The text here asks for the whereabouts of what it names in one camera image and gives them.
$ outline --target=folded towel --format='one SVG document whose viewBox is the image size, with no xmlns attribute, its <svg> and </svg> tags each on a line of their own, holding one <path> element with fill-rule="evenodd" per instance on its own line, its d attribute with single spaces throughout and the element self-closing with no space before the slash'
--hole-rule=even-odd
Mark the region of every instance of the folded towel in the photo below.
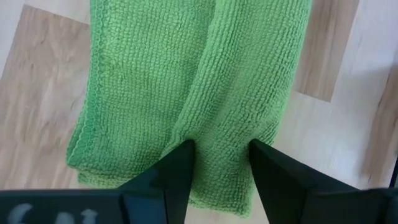
<svg viewBox="0 0 398 224">
<path fill-rule="evenodd" d="M 190 203 L 249 215 L 247 146 L 272 144 L 310 0 L 91 0 L 91 65 L 67 149 L 79 180 L 113 188 L 186 139 Z"/>
</svg>

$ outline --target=green microfiber towel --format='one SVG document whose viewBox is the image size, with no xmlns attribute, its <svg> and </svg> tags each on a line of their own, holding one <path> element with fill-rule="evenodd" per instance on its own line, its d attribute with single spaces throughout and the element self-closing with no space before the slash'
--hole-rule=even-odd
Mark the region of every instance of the green microfiber towel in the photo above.
<svg viewBox="0 0 398 224">
<path fill-rule="evenodd" d="M 186 139 L 190 203 L 246 217 L 247 146 L 272 144 L 310 0 L 91 0 L 85 105 L 67 149 L 84 184 L 113 188 Z"/>
</svg>

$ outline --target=floor plank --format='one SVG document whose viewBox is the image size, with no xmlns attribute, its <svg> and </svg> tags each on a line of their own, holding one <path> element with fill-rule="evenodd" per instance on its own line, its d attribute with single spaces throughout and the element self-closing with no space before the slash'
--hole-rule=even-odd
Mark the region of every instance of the floor plank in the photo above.
<svg viewBox="0 0 398 224">
<path fill-rule="evenodd" d="M 397 63 L 397 7 L 395 0 L 361 0 L 331 102 L 292 92 L 277 149 L 355 187 L 388 186 L 396 112 L 378 111 L 381 105 L 395 111 L 398 86 L 390 71 Z M 377 150 L 370 153 L 372 144 Z"/>
<path fill-rule="evenodd" d="M 359 0 L 313 0 L 295 89 L 330 101 Z"/>
<path fill-rule="evenodd" d="M 90 0 L 25 0 L 25 4 L 79 22 L 90 22 Z"/>
<path fill-rule="evenodd" d="M 398 50 L 373 119 L 364 172 L 369 185 L 389 183 L 398 154 Z"/>
<path fill-rule="evenodd" d="M 0 82 L 0 189 L 78 186 L 64 160 L 89 59 L 88 25 L 23 7 Z"/>
</svg>

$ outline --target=textured fabric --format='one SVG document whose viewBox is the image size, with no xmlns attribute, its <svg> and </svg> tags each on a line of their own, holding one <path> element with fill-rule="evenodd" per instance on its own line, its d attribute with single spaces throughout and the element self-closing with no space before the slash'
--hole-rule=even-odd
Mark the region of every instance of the textured fabric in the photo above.
<svg viewBox="0 0 398 224">
<path fill-rule="evenodd" d="M 309 0 L 91 0 L 68 165 L 80 182 L 118 187 L 193 139 L 191 205 L 248 216 L 247 145 L 272 144 L 309 12 Z"/>
</svg>

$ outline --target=towel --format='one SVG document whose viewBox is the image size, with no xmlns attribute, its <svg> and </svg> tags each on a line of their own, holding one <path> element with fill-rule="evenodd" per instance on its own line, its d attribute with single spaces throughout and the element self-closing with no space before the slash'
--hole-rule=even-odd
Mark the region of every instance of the towel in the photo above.
<svg viewBox="0 0 398 224">
<path fill-rule="evenodd" d="M 79 181 L 115 188 L 187 139 L 190 204 L 247 217 L 248 143 L 272 144 L 310 0 L 91 0 L 85 104 L 67 149 Z"/>
</svg>

